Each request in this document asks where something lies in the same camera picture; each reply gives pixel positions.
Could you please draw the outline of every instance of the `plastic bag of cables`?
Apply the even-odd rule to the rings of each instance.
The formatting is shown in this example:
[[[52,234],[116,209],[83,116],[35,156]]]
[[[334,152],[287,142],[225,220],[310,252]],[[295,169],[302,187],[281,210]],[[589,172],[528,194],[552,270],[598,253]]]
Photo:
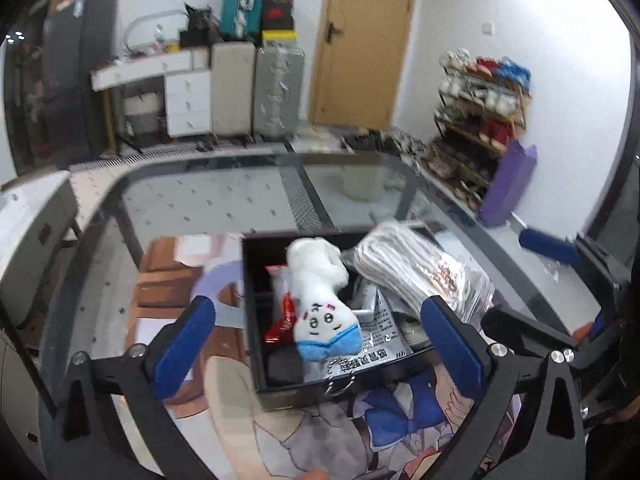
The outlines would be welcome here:
[[[420,319],[430,296],[441,296],[456,315],[479,330],[495,287],[482,270],[457,261],[397,221],[385,221],[344,254],[359,274],[389,288]]]

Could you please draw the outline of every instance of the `plush toy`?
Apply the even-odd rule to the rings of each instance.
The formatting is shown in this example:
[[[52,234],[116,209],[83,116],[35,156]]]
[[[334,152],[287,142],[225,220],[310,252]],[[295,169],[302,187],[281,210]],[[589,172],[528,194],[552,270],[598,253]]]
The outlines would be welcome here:
[[[300,238],[287,248],[291,295],[298,302],[293,337],[306,361],[356,355],[362,348],[358,319],[338,299],[349,273],[340,250],[324,238]]]

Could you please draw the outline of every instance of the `suitcase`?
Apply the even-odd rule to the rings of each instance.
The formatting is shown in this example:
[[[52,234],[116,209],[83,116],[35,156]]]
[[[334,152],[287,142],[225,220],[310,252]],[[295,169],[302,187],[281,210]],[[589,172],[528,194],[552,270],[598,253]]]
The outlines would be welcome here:
[[[251,134],[255,47],[217,43],[211,58],[211,126],[217,136]]]
[[[262,0],[224,0],[220,31],[241,40],[260,33]]]
[[[296,131],[305,54],[290,45],[258,49],[254,89],[254,133],[282,138]]]

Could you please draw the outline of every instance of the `anime desk mat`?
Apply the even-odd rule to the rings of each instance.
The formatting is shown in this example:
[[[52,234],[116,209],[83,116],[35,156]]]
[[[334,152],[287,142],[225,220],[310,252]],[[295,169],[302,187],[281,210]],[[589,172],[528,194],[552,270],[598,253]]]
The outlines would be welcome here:
[[[240,235],[160,238],[145,253],[123,350],[149,343],[203,295],[216,326],[167,410],[221,480],[298,478],[313,469],[332,480],[417,479],[471,409],[442,364],[346,400],[265,412],[255,395],[244,342]],[[161,473],[122,397],[118,413],[140,463]],[[514,396],[482,466],[500,457],[520,410]]]

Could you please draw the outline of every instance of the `door handle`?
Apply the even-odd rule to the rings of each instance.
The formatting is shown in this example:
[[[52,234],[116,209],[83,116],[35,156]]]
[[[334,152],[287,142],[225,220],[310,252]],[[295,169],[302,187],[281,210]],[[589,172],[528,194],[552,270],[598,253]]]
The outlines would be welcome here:
[[[344,31],[341,28],[335,28],[334,22],[329,22],[329,26],[326,28],[326,39],[328,44],[331,44],[331,40],[334,36],[344,36]]]

